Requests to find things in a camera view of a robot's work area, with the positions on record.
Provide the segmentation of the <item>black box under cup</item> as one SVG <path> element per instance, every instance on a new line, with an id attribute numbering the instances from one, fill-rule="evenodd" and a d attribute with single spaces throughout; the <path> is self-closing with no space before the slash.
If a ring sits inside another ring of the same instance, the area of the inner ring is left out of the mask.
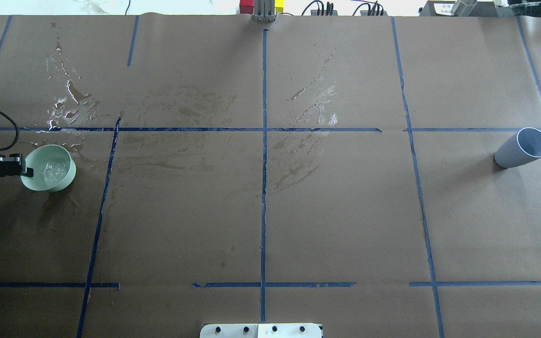
<path id="1" fill-rule="evenodd" d="M 419 17 L 514 17 L 513 9 L 502 0 L 428 0 Z"/>

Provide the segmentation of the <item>blue-grey plastic cup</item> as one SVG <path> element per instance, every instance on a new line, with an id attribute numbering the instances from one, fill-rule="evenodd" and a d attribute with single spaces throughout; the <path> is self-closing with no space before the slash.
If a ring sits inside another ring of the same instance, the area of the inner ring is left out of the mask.
<path id="1" fill-rule="evenodd" d="M 495 163 L 511 169 L 541 159 L 541 131 L 536 128 L 519 129 L 498 148 Z"/>

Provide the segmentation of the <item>aluminium frame post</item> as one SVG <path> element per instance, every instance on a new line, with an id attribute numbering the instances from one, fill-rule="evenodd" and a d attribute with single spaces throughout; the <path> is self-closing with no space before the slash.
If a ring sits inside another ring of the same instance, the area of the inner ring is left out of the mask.
<path id="1" fill-rule="evenodd" d="M 253 21 L 274 22 L 277 17 L 275 2 L 275 0 L 254 0 Z"/>

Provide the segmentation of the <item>yellow block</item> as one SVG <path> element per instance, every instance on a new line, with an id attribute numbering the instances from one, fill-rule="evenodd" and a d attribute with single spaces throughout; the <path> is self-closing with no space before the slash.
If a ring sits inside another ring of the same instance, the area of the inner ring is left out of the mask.
<path id="1" fill-rule="evenodd" d="M 285 0 L 274 0 L 274 1 L 275 1 L 275 11 L 278 14 L 283 13 Z"/>

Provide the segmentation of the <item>steel cup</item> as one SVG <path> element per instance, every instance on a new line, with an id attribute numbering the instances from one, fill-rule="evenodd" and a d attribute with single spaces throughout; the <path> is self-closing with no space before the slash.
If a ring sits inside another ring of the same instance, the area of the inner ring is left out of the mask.
<path id="1" fill-rule="evenodd" d="M 470 15 L 477 2 L 477 0 L 456 0 L 451 7 L 451 13 L 453 16 L 466 17 Z"/>

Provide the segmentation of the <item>light green bowl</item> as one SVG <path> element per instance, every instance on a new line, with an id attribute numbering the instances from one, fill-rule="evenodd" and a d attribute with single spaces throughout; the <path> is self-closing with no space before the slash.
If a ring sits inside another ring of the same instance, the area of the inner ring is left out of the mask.
<path id="1" fill-rule="evenodd" d="M 56 192 L 73 182 L 77 166 L 64 147 L 49 144 L 30 152 L 25 159 L 27 169 L 33 170 L 32 177 L 21 176 L 22 184 L 32 191 Z"/>

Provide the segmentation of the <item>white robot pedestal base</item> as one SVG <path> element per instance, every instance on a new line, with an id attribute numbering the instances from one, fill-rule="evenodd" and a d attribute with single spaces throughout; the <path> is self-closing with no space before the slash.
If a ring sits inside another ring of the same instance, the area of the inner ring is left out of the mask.
<path id="1" fill-rule="evenodd" d="M 200 338 L 323 338 L 317 323 L 219 323 L 206 324 Z"/>

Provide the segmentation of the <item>red block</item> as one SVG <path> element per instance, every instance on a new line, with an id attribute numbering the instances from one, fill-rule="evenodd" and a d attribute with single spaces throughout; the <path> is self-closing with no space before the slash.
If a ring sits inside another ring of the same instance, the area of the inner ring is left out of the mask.
<path id="1" fill-rule="evenodd" d="M 253 15 L 254 0 L 239 0 L 239 13 Z"/>

